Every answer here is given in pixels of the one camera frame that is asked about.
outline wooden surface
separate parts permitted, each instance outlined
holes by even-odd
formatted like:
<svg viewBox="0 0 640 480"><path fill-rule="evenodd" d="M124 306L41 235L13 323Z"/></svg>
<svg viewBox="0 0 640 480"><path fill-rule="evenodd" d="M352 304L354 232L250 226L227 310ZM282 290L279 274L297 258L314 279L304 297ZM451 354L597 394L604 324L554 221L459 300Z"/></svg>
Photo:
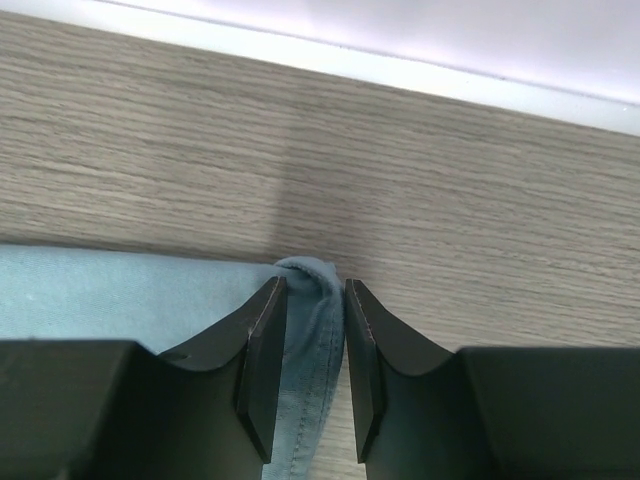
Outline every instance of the wooden surface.
<svg viewBox="0 0 640 480"><path fill-rule="evenodd" d="M640 139L0 15L0 241L333 260L443 345L640 344ZM343 372L311 478L362 479Z"/></svg>

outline light blue towel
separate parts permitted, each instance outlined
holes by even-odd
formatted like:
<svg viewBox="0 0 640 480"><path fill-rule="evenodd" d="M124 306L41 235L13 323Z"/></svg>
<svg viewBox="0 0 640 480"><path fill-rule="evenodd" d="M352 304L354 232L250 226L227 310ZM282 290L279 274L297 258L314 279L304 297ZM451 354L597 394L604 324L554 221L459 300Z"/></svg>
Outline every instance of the light blue towel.
<svg viewBox="0 0 640 480"><path fill-rule="evenodd" d="M274 275L287 278L288 317L272 462L262 478L302 479L342 361L342 290L331 264L0 246L0 338L126 338L159 353L236 310Z"/></svg>

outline black plastic part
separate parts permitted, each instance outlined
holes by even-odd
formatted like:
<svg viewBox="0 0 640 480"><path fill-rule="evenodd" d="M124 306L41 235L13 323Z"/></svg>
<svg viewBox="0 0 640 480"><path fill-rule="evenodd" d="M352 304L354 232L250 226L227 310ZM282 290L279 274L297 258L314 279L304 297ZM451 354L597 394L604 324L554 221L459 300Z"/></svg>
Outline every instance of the black plastic part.
<svg viewBox="0 0 640 480"><path fill-rule="evenodd" d="M347 281L346 322L369 480L640 478L640 349L453 354L357 280Z"/></svg>
<svg viewBox="0 0 640 480"><path fill-rule="evenodd" d="M260 479L286 293L273 278L160 356L128 341L0 342L0 479Z"/></svg>

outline light wood panel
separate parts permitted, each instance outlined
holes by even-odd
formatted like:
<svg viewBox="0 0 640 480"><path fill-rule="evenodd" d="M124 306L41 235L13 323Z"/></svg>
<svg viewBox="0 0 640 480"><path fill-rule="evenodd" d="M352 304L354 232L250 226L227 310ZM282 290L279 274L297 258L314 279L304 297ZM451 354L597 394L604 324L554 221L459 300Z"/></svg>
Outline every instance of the light wood panel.
<svg viewBox="0 0 640 480"><path fill-rule="evenodd" d="M640 344L640 139L0 15L0 241L333 260L443 345ZM312 478L361 479L346 370Z"/></svg>

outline light blue fabric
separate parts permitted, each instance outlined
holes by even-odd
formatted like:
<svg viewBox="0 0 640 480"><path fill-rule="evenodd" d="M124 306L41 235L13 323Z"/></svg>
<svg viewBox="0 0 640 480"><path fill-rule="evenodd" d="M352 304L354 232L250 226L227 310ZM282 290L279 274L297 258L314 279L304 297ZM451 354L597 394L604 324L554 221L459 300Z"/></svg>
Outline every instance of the light blue fabric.
<svg viewBox="0 0 640 480"><path fill-rule="evenodd" d="M157 353L228 315L274 275L287 278L289 313L272 463L262 477L303 479L342 361L342 290L331 264L0 246L0 338L127 338Z"/></svg>

